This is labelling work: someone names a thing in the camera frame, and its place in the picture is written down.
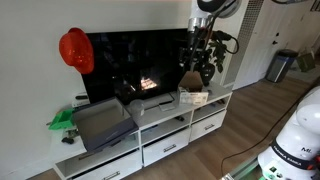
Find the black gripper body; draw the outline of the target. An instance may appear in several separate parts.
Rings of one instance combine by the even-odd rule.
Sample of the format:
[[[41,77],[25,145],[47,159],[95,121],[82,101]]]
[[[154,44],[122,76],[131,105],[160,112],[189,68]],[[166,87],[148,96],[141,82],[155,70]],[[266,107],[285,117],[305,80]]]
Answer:
[[[189,31],[187,45],[179,48],[179,65],[184,71],[188,71],[193,62],[197,62],[196,53],[203,48],[201,30]]]

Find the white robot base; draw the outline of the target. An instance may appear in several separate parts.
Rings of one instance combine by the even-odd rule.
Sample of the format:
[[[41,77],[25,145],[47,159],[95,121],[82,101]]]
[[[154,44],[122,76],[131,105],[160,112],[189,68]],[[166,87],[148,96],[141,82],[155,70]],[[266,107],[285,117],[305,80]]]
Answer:
[[[310,90],[272,141],[258,155],[265,180],[320,180],[320,87]]]

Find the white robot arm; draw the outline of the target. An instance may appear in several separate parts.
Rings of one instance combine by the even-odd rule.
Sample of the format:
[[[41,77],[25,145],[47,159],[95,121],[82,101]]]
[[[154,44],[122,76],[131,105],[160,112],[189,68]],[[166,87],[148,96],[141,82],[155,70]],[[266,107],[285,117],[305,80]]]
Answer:
[[[214,31],[218,18],[234,15],[241,0],[192,0],[187,28],[187,47],[179,52],[179,65],[185,70],[214,72],[223,70],[225,53],[229,51],[224,41],[237,39],[223,32]]]

